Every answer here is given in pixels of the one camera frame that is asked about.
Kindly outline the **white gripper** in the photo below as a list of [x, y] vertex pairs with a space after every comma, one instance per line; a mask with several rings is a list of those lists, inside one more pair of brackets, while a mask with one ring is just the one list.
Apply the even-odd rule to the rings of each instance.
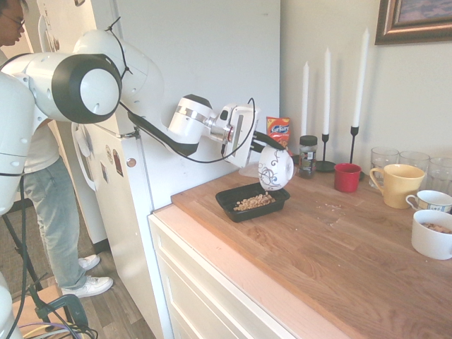
[[225, 144], [225, 160], [237, 167], [244, 167], [251, 150], [261, 152], [264, 146], [252, 141], [264, 142], [272, 148], [283, 150], [283, 146], [270, 136], [255, 131], [261, 110], [254, 104], [228, 104], [222, 110], [223, 143]]

